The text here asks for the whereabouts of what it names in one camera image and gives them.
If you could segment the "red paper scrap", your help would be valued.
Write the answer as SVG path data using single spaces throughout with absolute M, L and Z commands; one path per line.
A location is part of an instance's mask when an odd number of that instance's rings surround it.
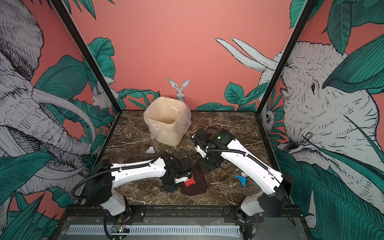
M 196 182 L 194 180 L 194 177 L 192 176 L 190 179 L 188 179 L 187 181 L 184 182 L 185 186 L 186 187 L 189 187 L 191 185 L 194 185 Z

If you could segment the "dark brown dustpan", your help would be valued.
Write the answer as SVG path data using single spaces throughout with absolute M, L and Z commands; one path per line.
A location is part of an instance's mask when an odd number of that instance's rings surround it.
M 195 196 L 206 193 L 207 189 L 209 188 L 206 172 L 202 169 L 200 165 L 197 165 L 192 169 L 192 173 L 192 176 L 194 177 L 196 183 L 189 187 L 186 187 L 183 183 L 181 185 L 182 194 L 187 196 Z

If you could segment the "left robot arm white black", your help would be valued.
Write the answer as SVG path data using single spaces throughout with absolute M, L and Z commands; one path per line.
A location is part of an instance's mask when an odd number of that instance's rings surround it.
M 164 191 L 173 192 L 193 178 L 193 167 L 190 158 L 178 159 L 167 152 L 152 160 L 129 164 L 101 161 L 94 166 L 88 177 L 73 187 L 70 197 L 85 199 L 89 205 L 99 205 L 123 222 L 130 218 L 132 210 L 127 198 L 119 194 L 116 188 L 139 180 L 159 178 Z

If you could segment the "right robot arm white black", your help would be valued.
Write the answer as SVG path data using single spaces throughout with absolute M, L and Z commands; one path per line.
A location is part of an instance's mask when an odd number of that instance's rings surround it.
M 279 217 L 289 202 L 295 179 L 266 165 L 248 151 L 233 134 L 225 129 L 209 133 L 203 128 L 189 135 L 195 150 L 201 155 L 200 165 L 210 172 L 227 160 L 248 175 L 261 191 L 246 197 L 240 204 L 239 217 L 266 213 Z

